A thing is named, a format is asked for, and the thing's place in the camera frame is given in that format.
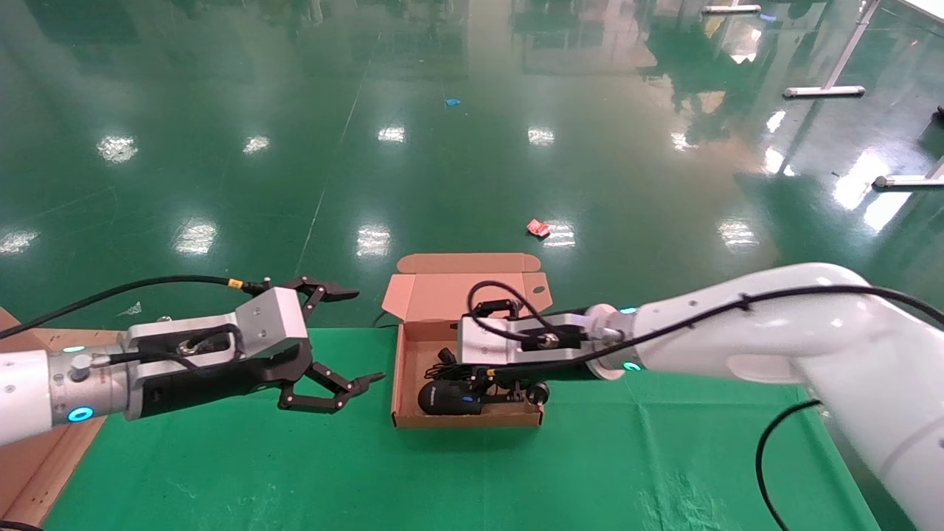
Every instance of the open cardboard box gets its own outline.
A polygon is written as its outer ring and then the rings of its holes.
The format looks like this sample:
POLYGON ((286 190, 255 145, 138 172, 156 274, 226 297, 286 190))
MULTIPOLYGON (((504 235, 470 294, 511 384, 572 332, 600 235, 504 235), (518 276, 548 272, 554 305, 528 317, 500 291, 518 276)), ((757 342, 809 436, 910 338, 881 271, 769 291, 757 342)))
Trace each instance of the open cardboard box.
MULTIPOLYGON (((469 289, 485 280, 507 283, 540 312, 551 304, 548 279, 540 268, 537 258, 518 252, 411 254, 396 263, 399 274, 391 277, 382 305, 385 311, 403 320, 396 337, 391 404, 395 427, 541 425, 544 407, 531 403, 490 403, 482 408, 481 415, 432 416, 423 413, 416 399, 428 381, 424 372, 439 361, 436 357, 439 350, 445 347, 456 352, 456 331, 452 325, 468 310, 469 289)), ((474 303, 509 297, 504 290, 489 286, 476 293, 474 303)))

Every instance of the box flap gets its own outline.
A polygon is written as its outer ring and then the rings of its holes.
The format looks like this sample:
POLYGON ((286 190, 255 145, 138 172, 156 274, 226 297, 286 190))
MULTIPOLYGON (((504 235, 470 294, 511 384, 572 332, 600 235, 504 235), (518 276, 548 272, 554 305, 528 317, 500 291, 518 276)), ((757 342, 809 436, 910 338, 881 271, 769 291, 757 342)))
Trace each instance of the box flap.
MULTIPOLYGON (((492 280, 507 283, 542 311, 551 298, 540 266, 536 257, 521 252, 411 254, 397 263, 400 274, 391 277, 382 308, 404 322, 455 321, 468 311, 472 286, 492 280)), ((510 296, 489 286, 476 293, 473 304, 510 296)))
POLYGON ((530 273, 540 268, 536 256, 523 252, 410 254, 396 263, 401 273, 530 273))
POLYGON ((413 292, 413 282, 416 275, 394 275, 387 284, 387 293, 383 296, 380 305, 384 312, 401 319, 406 319, 407 308, 410 307, 410 295, 413 292))

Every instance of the black wire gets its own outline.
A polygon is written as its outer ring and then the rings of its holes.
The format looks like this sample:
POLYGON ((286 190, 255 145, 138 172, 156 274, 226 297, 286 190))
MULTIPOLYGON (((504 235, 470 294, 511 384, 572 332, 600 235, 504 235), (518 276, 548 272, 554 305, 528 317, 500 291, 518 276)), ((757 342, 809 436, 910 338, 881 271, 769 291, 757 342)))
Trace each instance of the black wire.
POLYGON ((904 294, 900 291, 895 291, 893 289, 888 289, 878 286, 866 286, 866 285, 811 285, 804 287, 792 287, 786 289, 778 289, 774 291, 767 291, 765 293, 759 293, 757 295, 747 295, 741 294, 740 300, 735 300, 727 304, 722 304, 718 307, 712 308, 696 314, 688 319, 681 320, 675 324, 668 325, 664 328, 654 330, 648 334, 642 334, 632 339, 626 341, 621 341, 610 347, 599 351, 593 351, 583 356, 578 356, 569 360, 560 360, 553 362, 539 362, 539 363, 521 363, 521 364, 510 364, 502 367, 494 368, 496 374, 501 374, 502 376, 508 375, 510 373, 526 373, 534 371, 549 371, 557 370, 561 368, 574 367, 582 363, 586 363, 591 360, 612 354, 616 351, 621 351, 629 347, 634 347, 640 343, 645 343, 653 339, 662 337, 663 335, 671 334, 677 332, 681 329, 688 328, 698 322, 701 322, 707 318, 715 317, 732 310, 742 310, 749 311, 751 305, 755 302, 763 302, 765 300, 774 300, 774 299, 783 299, 786 297, 797 297, 800 295, 827 295, 827 294, 861 294, 861 295, 875 295, 882 297, 884 299, 894 300, 901 302, 908 306, 911 306, 917 310, 920 310, 923 314, 927 315, 939 325, 944 326, 944 313, 941 313, 934 306, 924 302, 923 300, 918 300, 910 295, 904 294))
POLYGON ((15 529, 16 531, 42 531, 40 527, 23 522, 0 520, 0 529, 15 529))
POLYGON ((210 277, 206 275, 171 275, 169 277, 155 277, 153 279, 144 279, 142 281, 122 284, 120 286, 107 289, 101 293, 96 293, 95 295, 92 295, 91 297, 87 297, 86 299, 73 302, 72 304, 69 304, 68 306, 59 308, 55 312, 51 312, 42 317, 36 317, 35 319, 27 323, 23 323, 23 324, 19 324, 11 328, 7 328, 3 332, 0 332, 0 339, 6 339, 7 337, 10 337, 11 335, 16 335, 16 334, 19 334, 20 332, 25 332, 27 330, 36 328, 57 317, 62 317, 67 314, 71 314, 75 310, 80 310, 82 308, 85 308, 86 306, 90 306, 101 300, 105 300, 109 297, 114 297, 115 295, 118 295, 121 293, 125 293, 126 291, 131 291, 133 289, 138 289, 140 287, 145 287, 148 285, 167 284, 167 283, 213 283, 213 284, 229 285, 229 279, 223 278, 223 277, 210 277))
POLYGON ((764 429, 764 433, 761 434, 761 438, 757 441, 757 454, 754 457, 754 471, 757 472, 757 488, 761 491, 761 497, 764 498, 764 504, 767 505, 767 510, 770 511, 770 516, 777 522, 777 525, 783 531, 790 531, 787 528, 784 519, 780 517, 780 513, 777 512, 777 509, 773 507, 773 503, 770 501, 770 493, 767 492, 767 483, 764 481, 764 449, 767 446, 767 440, 770 438, 770 434, 783 422, 787 417, 802 411, 809 407, 815 405, 820 405, 822 402, 819 400, 811 400, 804 403, 795 403, 790 407, 787 407, 784 411, 780 412, 780 415, 774 417, 774 420, 767 425, 767 428, 764 429))
POLYGON ((475 323, 479 325, 480 327, 482 327, 485 331, 498 335, 500 337, 504 337, 505 339, 511 339, 512 341, 530 342, 530 341, 539 340, 538 337, 533 336, 533 335, 515 334, 514 332, 499 330, 498 328, 485 324, 481 320, 481 317, 475 315, 474 309, 472 307, 472 299, 475 297, 475 294, 479 290, 481 290, 483 287, 488 287, 488 286, 500 287, 501 289, 514 295, 519 301, 521 301, 521 304, 523 304, 525 308, 528 308, 528 311, 531 312, 531 317, 534 317, 535 319, 537 319, 539 323, 544 325, 544 328, 547 332, 553 332, 557 335, 568 334, 568 332, 560 330, 554 325, 550 324, 550 322, 547 319, 545 319, 544 316, 542 316, 541 313, 538 312, 536 308, 534 308, 534 305, 528 302, 528 300, 525 299, 520 293, 518 293, 517 290, 515 290, 510 285, 506 283, 500 283, 499 281, 482 281, 480 283, 475 284, 474 286, 472 286, 472 289, 469 290, 469 295, 465 300, 465 305, 468 307, 469 316, 472 317, 472 320, 475 321, 475 323))
POLYGON ((179 354, 178 352, 167 352, 167 351, 138 351, 138 352, 129 352, 123 354, 112 354, 110 356, 110 365, 117 365, 120 363, 128 363, 132 361, 139 362, 148 362, 154 360, 167 360, 173 361, 181 364, 183 367, 189 371, 195 373, 197 376, 208 377, 212 376, 220 368, 225 368, 227 366, 232 366, 239 363, 245 354, 245 345, 243 341, 243 332, 239 329, 238 326, 227 323, 219 326, 214 326, 206 330, 202 330, 197 334, 194 334, 189 339, 187 339, 187 347, 194 348, 199 347, 201 343, 210 339, 211 337, 218 334, 233 334, 233 355, 229 358, 225 364, 213 367, 200 367, 194 362, 187 359, 185 356, 179 354))

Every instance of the green table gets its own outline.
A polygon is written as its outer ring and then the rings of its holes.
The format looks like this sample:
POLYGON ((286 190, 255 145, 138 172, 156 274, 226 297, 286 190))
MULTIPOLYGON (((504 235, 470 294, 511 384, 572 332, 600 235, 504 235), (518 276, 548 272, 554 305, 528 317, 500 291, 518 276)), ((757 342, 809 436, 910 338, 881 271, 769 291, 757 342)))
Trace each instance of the green table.
MULTIPOLYGON (((392 370, 396 333, 317 329, 346 376, 392 370)), ((776 529, 754 445, 795 387, 638 372, 551 385, 539 429, 398 431, 392 378, 334 416, 275 391, 106 422, 48 531, 776 529)), ((793 529, 876 529, 815 413, 770 441, 767 477, 793 529)))

